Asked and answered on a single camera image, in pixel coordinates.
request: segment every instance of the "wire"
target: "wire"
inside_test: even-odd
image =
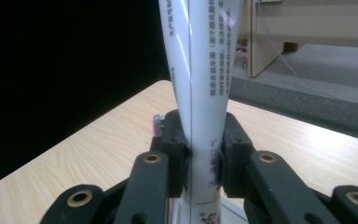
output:
[[[278,50],[278,48],[275,46],[275,44],[272,42],[272,39],[271,39],[271,31],[269,29],[269,25],[267,24],[264,16],[263,16],[263,10],[261,9],[261,0],[257,0],[257,4],[258,4],[258,12],[260,13],[260,18],[261,18],[261,22],[263,24],[263,27],[264,29],[266,30],[266,33],[267,33],[267,38],[268,38],[268,42],[270,43],[270,45],[274,48],[274,50],[279,54],[280,58],[283,60],[283,62],[286,64],[286,66],[293,72],[293,74],[295,75],[296,77],[296,82],[301,85],[302,87],[308,89],[308,90],[311,90],[311,91],[318,91],[318,92],[322,92],[328,96],[330,96],[331,98],[334,98],[334,99],[337,99],[339,101],[345,101],[345,102],[350,102],[350,103],[356,103],[358,104],[358,102],[354,102],[354,101],[350,101],[350,100],[345,100],[345,99],[342,99],[342,98],[339,98],[333,94],[331,94],[329,91],[325,91],[325,90],[321,90],[321,89],[316,89],[316,88],[312,88],[306,84],[304,84],[300,78],[298,77],[298,74],[296,72],[296,70],[290,65],[289,62],[286,61],[286,59],[283,57],[283,55],[281,54],[281,52]]]

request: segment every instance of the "gray carpet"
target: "gray carpet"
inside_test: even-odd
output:
[[[305,45],[285,53],[298,79],[280,58],[249,78],[244,56],[236,57],[230,99],[358,138],[357,48]]]

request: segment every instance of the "light wood tabletop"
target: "light wood tabletop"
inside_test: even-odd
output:
[[[135,157],[149,150],[153,116],[176,108],[172,83],[160,81],[3,178],[0,223],[38,223],[66,189],[106,190],[127,178]],[[309,187],[331,195],[335,186],[358,186],[357,138],[234,101],[227,111],[257,150],[281,155]]]

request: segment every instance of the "gray floor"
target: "gray floor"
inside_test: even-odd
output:
[[[358,48],[304,45],[284,53],[287,67],[277,58],[257,77],[247,77],[241,63],[247,53],[237,53],[233,76],[292,91],[358,103]]]

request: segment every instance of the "dark backdrop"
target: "dark backdrop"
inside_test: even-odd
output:
[[[0,1],[0,179],[168,78],[158,0]]]

